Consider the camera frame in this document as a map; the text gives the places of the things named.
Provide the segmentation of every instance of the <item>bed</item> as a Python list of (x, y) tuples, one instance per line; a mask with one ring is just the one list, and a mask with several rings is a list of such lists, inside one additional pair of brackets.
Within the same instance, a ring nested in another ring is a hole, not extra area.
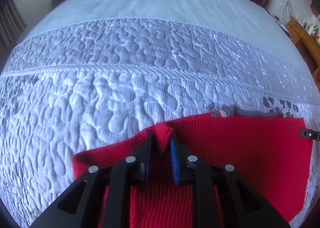
[[(299, 52), (249, 0), (67, 0), (11, 53), (0, 84), (0, 197), (23, 228), (73, 181), (71, 157), (227, 105), (319, 130)], [(299, 227), (319, 197), (314, 143)]]

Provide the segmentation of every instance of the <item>wooden desk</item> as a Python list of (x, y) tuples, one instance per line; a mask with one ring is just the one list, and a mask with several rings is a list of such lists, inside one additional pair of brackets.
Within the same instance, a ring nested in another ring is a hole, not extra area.
[(296, 19), (291, 18), (286, 28), (291, 34), (291, 41), (306, 62), (320, 91), (320, 83), (316, 80), (320, 66), (320, 46)]

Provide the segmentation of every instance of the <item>ribbed fabric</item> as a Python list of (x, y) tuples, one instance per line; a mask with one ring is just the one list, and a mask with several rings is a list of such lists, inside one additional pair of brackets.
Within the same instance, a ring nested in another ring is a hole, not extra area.
[(171, 174), (167, 145), (175, 131), (178, 142), (208, 164), (233, 164), (289, 222), (302, 209), (309, 175), (312, 141), (299, 137), (301, 128), (303, 119), (213, 118), (208, 113), (159, 123), (123, 142), (83, 151), (73, 157), (72, 165), (75, 178), (92, 165), (112, 166), (152, 132), (158, 146), (149, 185), (132, 188), (130, 227), (191, 228), (191, 187), (175, 186)]

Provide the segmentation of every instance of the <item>quilted bedspread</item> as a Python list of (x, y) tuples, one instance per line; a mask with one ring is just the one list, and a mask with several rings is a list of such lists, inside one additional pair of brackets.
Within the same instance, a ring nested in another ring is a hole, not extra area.
[[(242, 39), (154, 18), (64, 26), (26, 39), (0, 77), (0, 197), (29, 227), (73, 181), (71, 157), (157, 122), (235, 104), (319, 129), (311, 75)], [(305, 206), (318, 198), (314, 144)]]

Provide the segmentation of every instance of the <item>metal rivet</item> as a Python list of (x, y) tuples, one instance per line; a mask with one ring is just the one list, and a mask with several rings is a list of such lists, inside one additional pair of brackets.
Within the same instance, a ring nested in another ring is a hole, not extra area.
[(224, 168), (226, 169), (226, 171), (229, 171), (229, 172), (232, 172), (235, 170), (235, 167), (230, 164), (226, 165)]
[(96, 173), (99, 170), (99, 168), (97, 166), (91, 166), (89, 167), (88, 171), (90, 173)]
[(132, 163), (136, 161), (136, 158), (134, 156), (128, 156), (125, 158), (125, 161), (128, 163)]
[(191, 156), (188, 157), (188, 161), (189, 162), (196, 162), (197, 160), (198, 160), (198, 158), (196, 156), (194, 156), (194, 155), (191, 155)]

